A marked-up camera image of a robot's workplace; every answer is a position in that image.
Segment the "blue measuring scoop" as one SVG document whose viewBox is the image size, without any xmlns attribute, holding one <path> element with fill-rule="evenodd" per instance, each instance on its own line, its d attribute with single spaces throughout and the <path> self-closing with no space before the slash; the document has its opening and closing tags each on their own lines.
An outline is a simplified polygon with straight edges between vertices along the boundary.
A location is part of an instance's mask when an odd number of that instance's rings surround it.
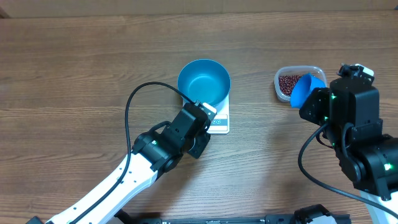
<svg viewBox="0 0 398 224">
<path fill-rule="evenodd" d="M 326 85 L 321 79 L 311 75 L 310 73 L 304 75 L 297 81 L 292 90 L 292 94 L 290 96 L 291 107 L 300 109 L 315 88 L 325 87 Z"/>
</svg>

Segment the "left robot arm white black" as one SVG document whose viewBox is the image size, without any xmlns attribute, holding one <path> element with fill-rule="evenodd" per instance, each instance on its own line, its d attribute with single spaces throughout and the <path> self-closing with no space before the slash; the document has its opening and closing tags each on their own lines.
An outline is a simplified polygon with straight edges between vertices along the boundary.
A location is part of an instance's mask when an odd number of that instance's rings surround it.
<svg viewBox="0 0 398 224">
<path fill-rule="evenodd" d="M 117 169 L 93 190 L 45 224 L 123 223 L 123 206 L 174 169 L 184 154 L 198 159 L 210 141 L 217 110 L 207 103 L 185 103 L 172 122 L 140 134 Z"/>
</svg>

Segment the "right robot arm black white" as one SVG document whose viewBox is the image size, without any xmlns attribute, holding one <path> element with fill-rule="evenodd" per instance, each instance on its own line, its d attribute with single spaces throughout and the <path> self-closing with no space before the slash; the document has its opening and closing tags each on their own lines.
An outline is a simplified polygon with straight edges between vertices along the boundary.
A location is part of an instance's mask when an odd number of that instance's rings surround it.
<svg viewBox="0 0 398 224">
<path fill-rule="evenodd" d="M 344 175 L 360 191 L 351 195 L 312 177 L 317 185 L 366 203 L 374 223 L 397 223 L 397 138 L 382 131 L 379 92 L 368 79 L 339 78 L 315 88 L 300 117 L 330 141 Z"/>
</svg>

